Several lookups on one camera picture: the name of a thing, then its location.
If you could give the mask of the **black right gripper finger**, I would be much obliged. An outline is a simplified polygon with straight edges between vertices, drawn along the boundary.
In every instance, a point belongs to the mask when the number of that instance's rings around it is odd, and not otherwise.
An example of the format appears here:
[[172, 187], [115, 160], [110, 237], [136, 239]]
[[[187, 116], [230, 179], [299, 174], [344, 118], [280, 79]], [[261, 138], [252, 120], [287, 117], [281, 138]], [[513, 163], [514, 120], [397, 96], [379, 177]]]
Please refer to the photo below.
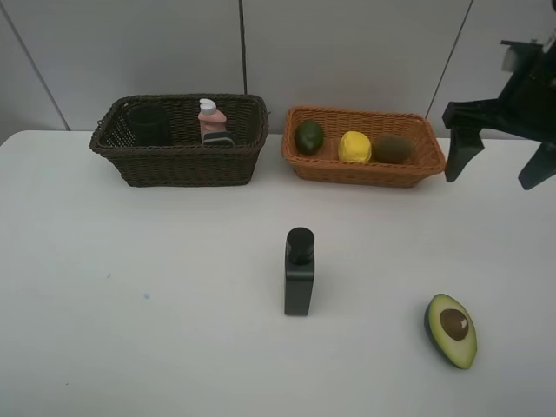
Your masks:
[[542, 142], [531, 159], [520, 171], [519, 182], [524, 190], [530, 190], [555, 175], [555, 145]]
[[484, 148], [479, 129], [452, 127], [450, 148], [444, 170], [447, 182], [455, 182], [467, 164]]

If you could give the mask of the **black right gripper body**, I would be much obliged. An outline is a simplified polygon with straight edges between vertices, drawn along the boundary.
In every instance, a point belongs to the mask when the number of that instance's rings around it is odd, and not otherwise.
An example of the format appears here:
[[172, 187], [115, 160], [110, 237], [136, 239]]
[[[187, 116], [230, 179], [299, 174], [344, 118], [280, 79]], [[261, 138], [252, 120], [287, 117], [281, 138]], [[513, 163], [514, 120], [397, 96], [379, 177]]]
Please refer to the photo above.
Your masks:
[[494, 99], [450, 102], [447, 129], [492, 129], [535, 142], [555, 142], [555, 35], [545, 43], [502, 40], [502, 69], [512, 75]]

